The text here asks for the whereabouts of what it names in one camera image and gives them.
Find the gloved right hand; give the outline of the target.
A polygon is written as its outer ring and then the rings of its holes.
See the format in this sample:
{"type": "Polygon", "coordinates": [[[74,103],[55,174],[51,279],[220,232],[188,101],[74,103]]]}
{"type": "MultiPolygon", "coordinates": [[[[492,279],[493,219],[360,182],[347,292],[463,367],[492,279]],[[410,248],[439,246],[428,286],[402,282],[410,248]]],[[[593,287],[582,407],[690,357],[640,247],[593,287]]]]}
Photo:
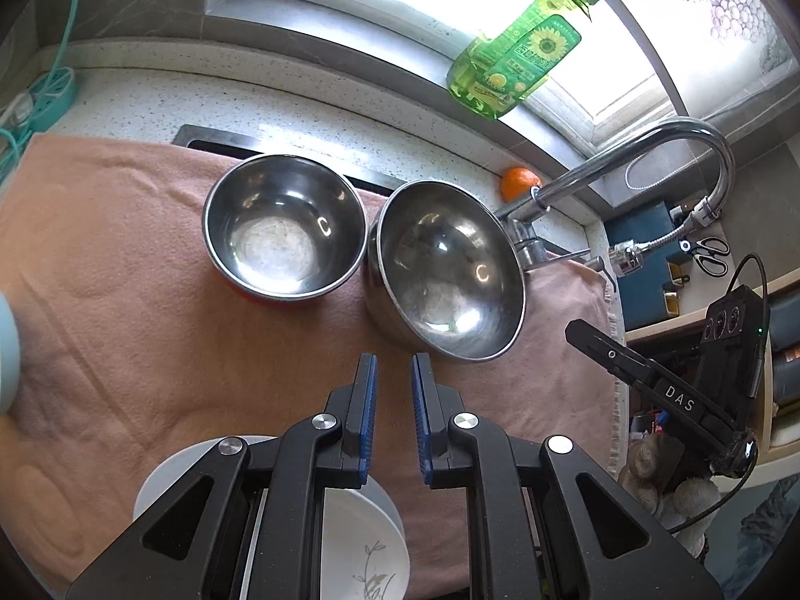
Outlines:
{"type": "Polygon", "coordinates": [[[674,490],[667,489],[682,455],[680,440],[666,433],[652,433],[629,445],[628,458],[617,479],[665,530],[684,524],[722,500],[718,486],[710,479],[687,478],[674,490]]]}

